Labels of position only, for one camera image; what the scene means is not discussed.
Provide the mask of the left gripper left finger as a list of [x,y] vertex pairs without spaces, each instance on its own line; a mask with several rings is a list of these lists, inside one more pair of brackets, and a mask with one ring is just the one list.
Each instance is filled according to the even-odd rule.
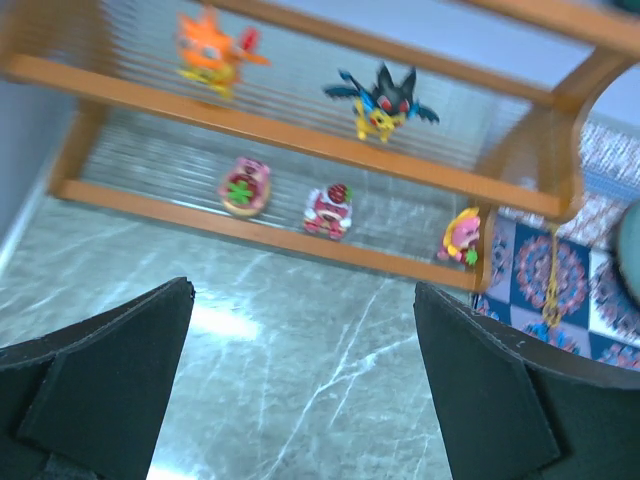
[[145,478],[194,300],[178,277],[2,348],[2,478]]

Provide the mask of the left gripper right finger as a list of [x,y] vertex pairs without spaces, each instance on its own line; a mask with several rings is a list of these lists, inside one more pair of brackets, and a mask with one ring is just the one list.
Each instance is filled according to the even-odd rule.
[[418,283],[420,349],[456,480],[639,476],[639,374],[550,346]]

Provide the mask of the pink bear flower toy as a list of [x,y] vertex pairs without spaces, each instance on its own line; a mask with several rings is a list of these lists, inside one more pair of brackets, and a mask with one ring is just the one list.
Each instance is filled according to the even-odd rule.
[[447,226],[437,258],[442,261],[456,260],[467,267],[473,267],[478,260],[480,226],[478,207],[461,211]]

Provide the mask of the strawberry cake slice toy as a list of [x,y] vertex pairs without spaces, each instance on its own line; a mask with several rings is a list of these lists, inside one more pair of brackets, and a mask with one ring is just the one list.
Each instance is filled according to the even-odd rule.
[[306,202],[303,227],[308,233],[341,240],[352,225],[352,189],[335,183],[313,189]]

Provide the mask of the pink bear strawberry toy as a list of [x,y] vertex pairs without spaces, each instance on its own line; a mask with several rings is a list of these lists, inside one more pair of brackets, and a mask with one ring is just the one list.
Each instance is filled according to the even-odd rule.
[[239,217],[254,217],[266,207],[271,195],[270,167],[249,157],[236,159],[222,181],[218,194],[227,212]]

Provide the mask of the black dragon toy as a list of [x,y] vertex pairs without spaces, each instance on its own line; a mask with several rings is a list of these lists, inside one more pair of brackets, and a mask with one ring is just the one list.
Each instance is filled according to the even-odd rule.
[[395,130],[414,117],[431,124],[440,122],[439,115],[433,109],[414,97],[417,80],[414,66],[396,85],[386,64],[382,63],[377,71],[377,82],[370,89],[346,70],[340,70],[339,75],[347,84],[326,86],[323,92],[331,99],[353,101],[356,134],[361,141],[374,135],[382,143],[387,143]]

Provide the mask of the orange fox toy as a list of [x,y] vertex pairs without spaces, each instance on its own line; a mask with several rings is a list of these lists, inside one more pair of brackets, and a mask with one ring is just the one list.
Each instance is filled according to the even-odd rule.
[[178,13],[177,21],[175,42],[182,61],[178,73],[221,98],[233,98],[245,63],[271,65],[268,58],[257,53],[260,32],[247,27],[237,38],[228,35],[219,27],[218,12],[212,6],[205,6],[197,19]]

